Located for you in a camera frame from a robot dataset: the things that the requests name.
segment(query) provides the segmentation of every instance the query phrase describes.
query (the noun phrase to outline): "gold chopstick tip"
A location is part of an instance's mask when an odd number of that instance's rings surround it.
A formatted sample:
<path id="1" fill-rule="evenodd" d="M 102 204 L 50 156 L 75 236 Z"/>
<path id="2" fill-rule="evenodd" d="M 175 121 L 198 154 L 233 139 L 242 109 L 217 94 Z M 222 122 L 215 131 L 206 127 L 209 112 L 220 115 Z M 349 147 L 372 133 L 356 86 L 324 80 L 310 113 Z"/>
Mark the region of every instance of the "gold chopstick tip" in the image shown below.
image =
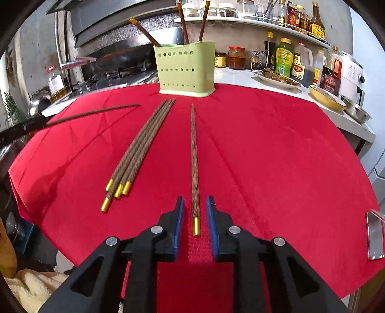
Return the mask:
<path id="1" fill-rule="evenodd" d="M 122 195 L 123 188 L 124 188 L 124 186 L 120 184 L 120 185 L 118 186 L 118 188 L 116 189 L 115 194 L 114 194 L 114 197 L 115 197 L 116 199 L 119 199 L 120 196 Z"/>
<path id="2" fill-rule="evenodd" d="M 128 193 L 130 192 L 130 189 L 131 189 L 131 182 L 126 182 L 126 184 L 124 185 L 124 188 L 123 188 L 123 191 L 122 191 L 122 194 L 123 195 L 128 195 Z"/>
<path id="3" fill-rule="evenodd" d="M 112 186 L 112 184 L 114 183 L 114 180 L 113 179 L 110 179 L 110 181 L 108 182 L 107 186 L 105 187 L 105 190 L 108 192 L 110 191 L 110 188 Z"/>
<path id="4" fill-rule="evenodd" d="M 111 199 L 105 198 L 102 207 L 100 208 L 100 211 L 103 213 L 107 213 L 108 208 L 110 207 Z"/>
<path id="5" fill-rule="evenodd" d="M 192 233 L 194 237 L 201 235 L 201 220 L 199 217 L 194 217 L 194 221 L 192 224 Z"/>

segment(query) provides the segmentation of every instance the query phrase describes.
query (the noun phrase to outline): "yellow bowl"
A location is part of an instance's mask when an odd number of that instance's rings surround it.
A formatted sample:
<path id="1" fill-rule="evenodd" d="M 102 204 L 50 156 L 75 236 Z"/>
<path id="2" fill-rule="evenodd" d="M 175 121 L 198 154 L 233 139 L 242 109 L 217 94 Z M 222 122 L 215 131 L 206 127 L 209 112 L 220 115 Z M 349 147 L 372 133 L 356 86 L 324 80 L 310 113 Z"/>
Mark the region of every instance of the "yellow bowl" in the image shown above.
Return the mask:
<path id="1" fill-rule="evenodd" d="M 346 104 L 332 93 L 313 85 L 309 87 L 309 90 L 313 98 L 315 98 L 325 107 L 337 112 L 342 112 L 344 109 L 346 109 Z"/>

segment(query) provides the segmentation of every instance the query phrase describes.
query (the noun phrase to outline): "food on plate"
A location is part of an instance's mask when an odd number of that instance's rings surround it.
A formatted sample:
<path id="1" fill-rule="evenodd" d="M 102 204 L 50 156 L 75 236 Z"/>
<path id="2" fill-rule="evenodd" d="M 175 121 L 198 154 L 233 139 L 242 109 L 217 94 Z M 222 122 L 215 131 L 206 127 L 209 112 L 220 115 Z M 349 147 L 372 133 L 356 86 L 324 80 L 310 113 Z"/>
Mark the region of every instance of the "food on plate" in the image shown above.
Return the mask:
<path id="1" fill-rule="evenodd" d="M 297 83 L 296 81 L 294 81 L 294 80 L 292 80 L 290 78 L 287 78 L 285 76 L 282 76 L 282 75 L 274 73 L 268 67 L 263 69 L 262 74 L 263 74 L 264 77 L 273 79 L 275 81 L 284 82 L 285 84 L 289 84 L 289 85 L 292 85 L 292 86 L 301 86 L 301 84 Z"/>

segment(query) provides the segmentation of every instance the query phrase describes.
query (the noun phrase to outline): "plate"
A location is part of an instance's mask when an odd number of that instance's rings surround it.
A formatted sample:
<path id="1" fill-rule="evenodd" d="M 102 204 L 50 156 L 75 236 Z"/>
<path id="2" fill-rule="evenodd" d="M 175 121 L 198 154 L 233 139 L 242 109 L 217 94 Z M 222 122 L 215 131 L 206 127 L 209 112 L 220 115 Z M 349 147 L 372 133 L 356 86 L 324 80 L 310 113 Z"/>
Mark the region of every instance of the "plate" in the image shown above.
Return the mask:
<path id="1" fill-rule="evenodd" d="M 298 83 L 299 86 L 293 86 L 293 85 L 289 85 L 289 84 L 286 84 L 284 82 L 280 82 L 280 81 L 276 81 L 274 79 L 270 79 L 270 78 L 267 78 L 267 77 L 264 77 L 264 75 L 262 74 L 262 71 L 256 71 L 256 72 L 253 72 L 254 74 L 256 74 L 261 80 L 269 83 L 270 85 L 274 86 L 274 87 L 277 87 L 277 88 L 283 88 L 283 89 L 298 89 L 298 87 L 302 87 L 303 85 Z"/>

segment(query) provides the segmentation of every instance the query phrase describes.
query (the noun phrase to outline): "soy sauce bottle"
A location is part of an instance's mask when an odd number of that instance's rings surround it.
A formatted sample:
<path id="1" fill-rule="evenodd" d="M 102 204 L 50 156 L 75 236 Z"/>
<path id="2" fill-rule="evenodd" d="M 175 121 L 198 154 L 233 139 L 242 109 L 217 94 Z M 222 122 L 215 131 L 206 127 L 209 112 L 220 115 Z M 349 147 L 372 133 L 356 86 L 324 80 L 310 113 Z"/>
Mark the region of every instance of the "soy sauce bottle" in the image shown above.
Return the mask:
<path id="1" fill-rule="evenodd" d="M 272 32 L 267 33 L 267 40 L 265 40 L 265 52 L 266 52 L 266 67 L 269 69 L 275 69 L 275 42 L 274 34 Z"/>

